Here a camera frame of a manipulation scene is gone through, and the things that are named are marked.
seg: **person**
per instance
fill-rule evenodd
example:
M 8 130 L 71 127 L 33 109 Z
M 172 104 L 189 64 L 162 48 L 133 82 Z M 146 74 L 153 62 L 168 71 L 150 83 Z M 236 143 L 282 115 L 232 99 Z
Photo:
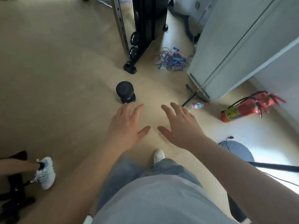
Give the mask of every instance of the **person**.
M 123 160 L 117 162 L 151 128 L 146 126 L 138 132 L 144 105 L 130 114 L 133 105 L 118 109 L 103 145 L 52 190 L 23 223 L 81 224 L 99 192 L 99 211 L 93 224 L 235 223 L 211 201 L 193 174 L 165 159 L 161 150 L 156 153 L 151 173 Z M 171 131 L 163 126 L 158 130 L 202 162 L 253 223 L 298 222 L 299 196 L 295 192 L 208 138 L 187 109 L 175 103 L 171 106 L 174 112 L 162 105 Z
M 33 179 L 30 181 L 40 183 L 44 190 L 49 189 L 55 181 L 55 172 L 53 162 L 50 157 L 45 157 L 42 160 L 36 160 L 36 163 L 22 160 L 27 157 L 26 151 L 22 151 L 9 158 L 0 159 L 0 175 L 13 175 L 23 172 L 35 172 Z

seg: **gray disc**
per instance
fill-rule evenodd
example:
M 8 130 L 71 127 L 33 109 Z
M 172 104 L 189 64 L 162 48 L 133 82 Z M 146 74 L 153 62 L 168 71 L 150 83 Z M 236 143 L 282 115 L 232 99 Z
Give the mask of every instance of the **gray disc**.
M 254 158 L 249 149 L 239 142 L 228 140 L 227 145 L 225 141 L 220 142 L 219 145 L 247 162 L 254 162 Z

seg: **blue jeans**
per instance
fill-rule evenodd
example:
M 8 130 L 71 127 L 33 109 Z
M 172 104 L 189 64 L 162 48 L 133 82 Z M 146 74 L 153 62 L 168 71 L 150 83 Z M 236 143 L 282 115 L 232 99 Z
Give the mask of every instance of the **blue jeans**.
M 142 170 L 141 166 L 131 159 L 119 159 L 113 166 L 106 183 L 99 195 L 97 211 L 99 211 L 121 188 L 137 178 L 158 174 L 177 175 L 202 187 L 198 179 L 183 166 L 172 159 L 165 158 L 155 163 L 150 172 Z

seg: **person's left arm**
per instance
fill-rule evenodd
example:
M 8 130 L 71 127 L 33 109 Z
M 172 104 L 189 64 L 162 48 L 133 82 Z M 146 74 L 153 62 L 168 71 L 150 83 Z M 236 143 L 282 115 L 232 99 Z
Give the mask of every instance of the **person's left arm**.
M 90 154 L 20 223 L 82 224 L 92 202 L 114 163 L 126 150 L 137 144 L 150 130 L 150 126 L 138 132 L 138 120 L 144 105 L 136 107 L 130 115 L 134 102 L 120 107 L 112 118 L 103 147 Z

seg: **finger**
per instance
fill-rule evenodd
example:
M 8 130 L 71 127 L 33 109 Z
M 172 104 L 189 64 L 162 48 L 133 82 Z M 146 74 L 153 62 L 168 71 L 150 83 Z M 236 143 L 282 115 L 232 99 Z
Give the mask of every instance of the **finger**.
M 117 113 L 116 113 L 117 116 L 121 116 L 121 115 L 122 115 L 122 113 L 123 113 L 123 108 L 124 108 L 126 105 L 127 105 L 127 104 L 122 105 L 122 106 L 117 110 Z
M 188 112 L 188 110 L 186 108 L 181 107 L 181 109 L 185 115 L 190 116 L 190 113 Z
M 131 109 L 132 109 L 132 107 L 133 107 L 134 105 L 135 105 L 135 102 L 128 103 L 128 104 L 123 108 L 122 116 L 129 117 L 129 116 L 130 116 Z
M 170 105 L 171 105 L 171 107 L 173 107 L 173 109 L 174 109 L 174 111 L 176 112 L 177 115 L 183 114 L 183 110 L 181 109 L 181 106 L 178 106 L 174 102 L 171 102 Z
M 191 113 L 189 113 L 191 118 L 196 119 L 194 115 L 192 115 Z
M 143 128 L 142 130 L 140 130 L 138 132 L 138 139 L 141 140 L 143 139 L 150 131 L 151 127 L 150 126 L 146 126 L 145 128 Z
M 171 132 L 169 131 L 169 129 L 163 127 L 163 126 L 158 126 L 157 129 L 161 132 L 161 134 L 163 134 L 164 137 L 166 137 L 166 139 L 168 141 L 170 141 L 171 138 Z
M 161 108 L 165 111 L 168 119 L 170 119 L 170 118 L 172 118 L 172 117 L 175 116 L 174 112 L 167 105 L 161 105 Z
M 138 105 L 132 112 L 131 119 L 139 120 L 140 114 L 142 113 L 144 104 Z

